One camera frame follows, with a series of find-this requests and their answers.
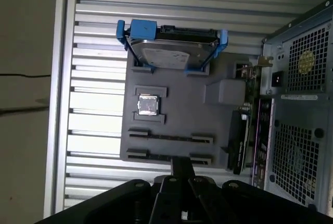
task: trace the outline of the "hard drive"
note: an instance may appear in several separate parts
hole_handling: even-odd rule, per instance
[[[134,19],[127,30],[118,21],[117,39],[137,66],[200,71],[227,47],[228,37],[226,30],[157,27],[155,21]]]

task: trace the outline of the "black cable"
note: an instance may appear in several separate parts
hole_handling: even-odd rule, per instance
[[[26,114],[33,112],[41,112],[49,109],[49,106],[41,106],[41,107],[23,107],[23,108],[1,108],[0,109],[0,117],[4,115],[13,115],[13,114]]]
[[[51,77],[51,75],[50,74],[41,74],[38,76],[29,76],[27,74],[0,73],[0,77],[43,78],[43,77]]]

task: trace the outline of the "ventilation holes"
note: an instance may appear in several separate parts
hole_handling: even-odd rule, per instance
[[[292,42],[288,91],[320,91],[325,84],[329,32],[322,28]]]
[[[281,124],[276,131],[273,173],[276,184],[303,205],[314,200],[319,144],[311,141],[309,129]]]

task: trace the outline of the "screw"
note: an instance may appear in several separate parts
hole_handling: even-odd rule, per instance
[[[194,179],[194,181],[196,181],[196,182],[201,182],[202,179],[201,179],[200,177],[197,177],[197,178]]]
[[[234,182],[230,183],[229,186],[231,186],[234,189],[238,188],[238,184],[236,184]]]

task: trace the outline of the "white label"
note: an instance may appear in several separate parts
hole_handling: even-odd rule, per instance
[[[156,48],[143,48],[143,54],[149,64],[166,69],[185,69],[189,58],[185,52]]]
[[[281,99],[285,100],[297,100],[297,101],[316,101],[317,95],[282,95]]]

